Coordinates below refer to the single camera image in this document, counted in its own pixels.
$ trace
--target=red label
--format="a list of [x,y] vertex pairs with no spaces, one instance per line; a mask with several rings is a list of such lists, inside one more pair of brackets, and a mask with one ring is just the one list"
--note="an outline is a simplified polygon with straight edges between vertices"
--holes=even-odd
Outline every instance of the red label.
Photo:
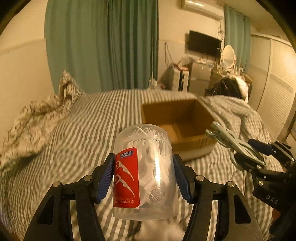
[[113,207],[140,205],[138,151],[128,148],[115,157]]

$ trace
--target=white fluffy object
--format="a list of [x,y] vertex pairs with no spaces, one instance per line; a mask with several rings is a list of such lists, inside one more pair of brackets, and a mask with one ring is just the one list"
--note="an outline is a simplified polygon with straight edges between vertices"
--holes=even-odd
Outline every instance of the white fluffy object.
[[237,81],[237,85],[239,87],[239,90],[241,92],[241,95],[243,97],[243,99],[245,100],[245,102],[248,103],[248,85],[246,84],[246,82],[244,80],[242,80],[240,77],[235,76],[235,80]]
[[181,241],[185,231],[176,223],[167,220],[143,221],[136,241]]

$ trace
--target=striped bedsheet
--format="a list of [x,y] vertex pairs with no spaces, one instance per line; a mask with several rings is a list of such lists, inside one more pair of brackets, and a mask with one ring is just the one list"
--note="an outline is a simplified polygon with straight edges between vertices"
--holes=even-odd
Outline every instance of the striped bedsheet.
[[[80,96],[69,115],[53,130],[41,153],[11,162],[9,169],[1,171],[1,220],[9,231],[23,239],[34,212],[52,183],[57,180],[63,184],[72,183],[92,173],[113,152],[116,135],[130,125],[141,123],[142,103],[192,98],[196,97],[190,93],[150,90],[117,90]],[[216,121],[233,130],[240,139],[271,141],[259,115],[242,100],[211,96],[201,97],[200,101]],[[265,162],[267,168],[281,171],[273,157],[266,157]],[[234,181],[253,209],[264,237],[269,236],[272,209],[252,196],[250,174],[235,168],[228,149],[216,144],[210,155],[188,165],[212,182],[225,184],[229,180]],[[170,221],[185,229],[192,205],[187,204],[180,194],[179,205],[180,214]],[[112,216],[111,188],[96,210],[106,240],[132,240],[140,229],[139,221],[119,220]],[[74,237],[79,240],[74,202],[71,202],[71,213]],[[214,237],[216,216],[217,203],[213,203],[208,240]]]

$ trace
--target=blue gripper pad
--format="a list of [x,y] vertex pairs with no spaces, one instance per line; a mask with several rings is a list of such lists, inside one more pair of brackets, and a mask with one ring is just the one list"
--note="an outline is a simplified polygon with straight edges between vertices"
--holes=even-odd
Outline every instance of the blue gripper pad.
[[181,195],[189,204],[193,204],[193,194],[195,190],[194,179],[196,174],[191,167],[184,165],[178,154],[173,155],[176,181]]
[[98,180],[98,192],[96,195],[96,200],[98,203],[100,203],[106,197],[112,182],[114,175],[114,154],[109,154],[104,164],[100,167],[102,168],[103,173],[101,173],[102,177]]
[[272,146],[266,143],[263,143],[261,141],[250,139],[248,140],[248,144],[252,146],[256,151],[259,151],[260,153],[264,155],[272,155],[274,153]]

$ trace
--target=wardrobe door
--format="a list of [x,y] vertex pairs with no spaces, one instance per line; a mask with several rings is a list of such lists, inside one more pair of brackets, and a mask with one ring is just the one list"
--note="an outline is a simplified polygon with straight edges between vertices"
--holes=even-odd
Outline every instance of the wardrobe door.
[[281,132],[296,91],[296,54],[288,44],[270,39],[270,67],[258,113],[274,139]]
[[248,104],[258,109],[266,85],[270,59],[270,39],[252,36],[248,75],[253,78],[252,92]]

